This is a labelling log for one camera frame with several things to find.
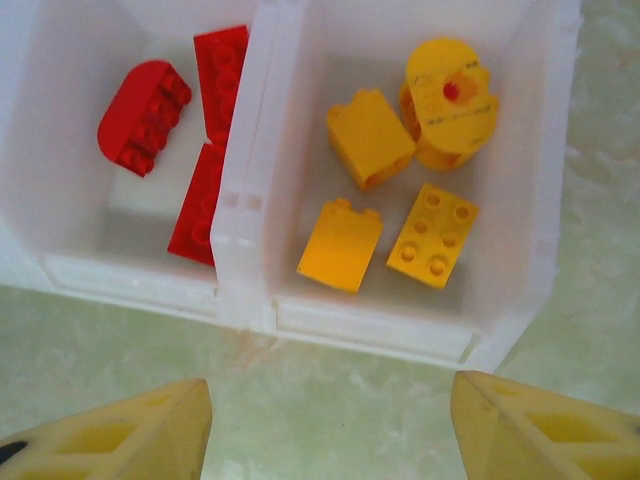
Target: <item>rectangular hole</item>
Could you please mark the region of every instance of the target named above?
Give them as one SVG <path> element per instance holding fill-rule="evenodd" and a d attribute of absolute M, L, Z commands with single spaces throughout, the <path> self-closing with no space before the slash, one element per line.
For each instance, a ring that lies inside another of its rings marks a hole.
<path fill-rule="evenodd" d="M 25 473 L 24 475 L 22 475 L 21 480 L 84 480 L 90 474 L 91 472 L 86 470 L 38 470 Z"/>
<path fill-rule="evenodd" d="M 588 418 L 562 413 L 529 413 L 529 420 L 551 441 L 558 443 L 614 442 L 617 439 Z"/>
<path fill-rule="evenodd" d="M 607 455 L 584 457 L 576 463 L 593 480 L 640 480 L 640 457 Z"/>
<path fill-rule="evenodd" d="M 111 453 L 135 429 L 130 423 L 88 426 L 77 432 L 58 453 Z"/>
<path fill-rule="evenodd" d="M 155 406 L 158 406 L 158 405 L 162 405 L 163 403 L 165 403 L 170 398 L 171 398 L 171 395 L 161 395 L 159 397 L 155 397 L 155 398 L 151 398 L 151 399 L 147 400 L 146 402 L 144 402 L 144 404 L 147 407 L 155 407 Z"/>
<path fill-rule="evenodd" d="M 493 389 L 496 392 L 498 392 L 500 395 L 504 395 L 504 396 L 507 396 L 507 397 L 513 397 L 513 396 L 518 395 L 518 392 L 516 390 L 512 390 L 512 389 L 510 389 L 508 387 L 505 387 L 504 385 L 495 384 L 495 385 L 493 385 Z"/>

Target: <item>yellow lego brick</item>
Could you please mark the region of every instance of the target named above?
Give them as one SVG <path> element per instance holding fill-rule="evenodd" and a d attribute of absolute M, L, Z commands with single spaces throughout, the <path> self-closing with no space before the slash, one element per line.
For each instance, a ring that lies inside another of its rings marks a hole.
<path fill-rule="evenodd" d="M 329 140 L 362 190 L 409 165 L 416 144 L 380 90 L 360 90 L 327 114 Z"/>
<path fill-rule="evenodd" d="M 328 202 L 307 243 L 298 273 L 356 293 L 381 234 L 378 212 L 356 212 L 342 198 Z"/>
<path fill-rule="evenodd" d="M 423 43 L 409 57 L 406 78 L 422 136 L 436 150 L 472 154 L 489 141 L 499 104 L 469 45 L 451 38 Z"/>
<path fill-rule="evenodd" d="M 387 260 L 387 266 L 444 288 L 469 236 L 478 207 L 425 184 Z"/>
<path fill-rule="evenodd" d="M 400 104 L 400 116 L 405 128 L 417 142 L 416 158 L 427 168 L 438 172 L 447 172 L 461 167 L 472 157 L 467 153 L 445 153 L 431 145 L 422 135 L 420 122 L 416 117 L 413 98 L 407 83 L 405 82 L 398 93 L 398 103 Z"/>

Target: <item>yellow 2x4 brick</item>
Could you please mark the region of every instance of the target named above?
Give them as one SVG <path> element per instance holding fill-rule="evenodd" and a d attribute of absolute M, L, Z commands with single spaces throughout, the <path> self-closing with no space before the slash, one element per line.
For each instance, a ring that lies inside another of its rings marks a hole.
<path fill-rule="evenodd" d="M 478 207 L 433 185 L 420 190 L 387 266 L 444 288 L 462 252 Z"/>

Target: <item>green floor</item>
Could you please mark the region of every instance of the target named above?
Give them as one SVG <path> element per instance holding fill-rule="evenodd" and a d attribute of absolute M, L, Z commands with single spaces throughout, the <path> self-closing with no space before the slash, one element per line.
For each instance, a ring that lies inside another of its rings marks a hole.
<path fill-rule="evenodd" d="M 499 373 L 640 414 L 640 3 L 584 0 L 553 297 Z M 188 376 L 205 479 L 462 479 L 452 372 L 0 289 L 0 437 Z"/>

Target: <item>yellow cylinder piece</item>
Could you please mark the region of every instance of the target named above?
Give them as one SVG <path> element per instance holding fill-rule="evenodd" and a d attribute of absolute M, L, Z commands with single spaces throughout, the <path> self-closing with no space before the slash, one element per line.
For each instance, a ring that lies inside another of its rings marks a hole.
<path fill-rule="evenodd" d="M 406 82 L 400 87 L 398 103 L 402 123 L 417 143 L 415 155 L 422 165 L 438 172 L 447 172 L 464 165 L 471 158 L 471 154 L 441 152 L 422 137 L 411 92 Z"/>
<path fill-rule="evenodd" d="M 406 77 L 422 137 L 436 150 L 470 155 L 491 138 L 498 102 L 470 46 L 451 38 L 426 42 L 409 58 Z"/>

